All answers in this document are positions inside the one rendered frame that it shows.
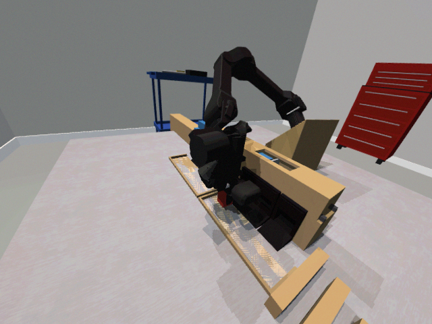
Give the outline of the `tan flat bar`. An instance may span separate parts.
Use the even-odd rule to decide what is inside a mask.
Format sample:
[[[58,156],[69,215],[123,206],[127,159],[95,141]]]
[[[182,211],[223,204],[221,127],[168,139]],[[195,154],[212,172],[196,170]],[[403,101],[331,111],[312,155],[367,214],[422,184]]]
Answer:
[[[350,287],[336,277],[299,324],[331,324],[350,291]]]

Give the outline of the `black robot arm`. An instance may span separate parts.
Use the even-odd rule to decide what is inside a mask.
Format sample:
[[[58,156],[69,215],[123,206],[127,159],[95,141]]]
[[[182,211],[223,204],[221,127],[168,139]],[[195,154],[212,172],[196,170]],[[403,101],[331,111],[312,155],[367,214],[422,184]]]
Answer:
[[[205,128],[192,130],[189,138],[192,159],[196,164],[204,165],[198,169],[202,182],[207,188],[218,189],[231,181],[230,166],[222,166],[218,160],[243,155],[246,134],[252,131],[248,122],[242,120],[224,128],[238,115],[237,103],[232,96],[232,77],[249,81],[273,100],[281,118],[289,121],[291,128],[305,120],[306,106],[297,94],[282,90],[262,73],[246,47],[223,52],[213,69],[212,96],[204,113]]]

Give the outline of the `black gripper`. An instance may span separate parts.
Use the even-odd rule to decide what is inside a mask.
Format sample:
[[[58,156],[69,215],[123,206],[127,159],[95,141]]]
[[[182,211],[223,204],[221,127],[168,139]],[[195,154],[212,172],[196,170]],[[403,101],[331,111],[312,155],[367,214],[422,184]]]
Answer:
[[[245,206],[253,201],[260,199],[262,190],[252,183],[250,180],[245,181],[238,178],[238,176],[243,175],[243,171],[240,169],[241,163],[246,160],[244,155],[239,157],[229,157],[225,156],[218,160],[219,164],[229,165],[231,172],[231,181],[226,182],[224,185],[217,189],[218,192],[225,191],[226,205],[229,205],[233,200],[235,200],[239,205]],[[226,188],[227,183],[230,185]]]

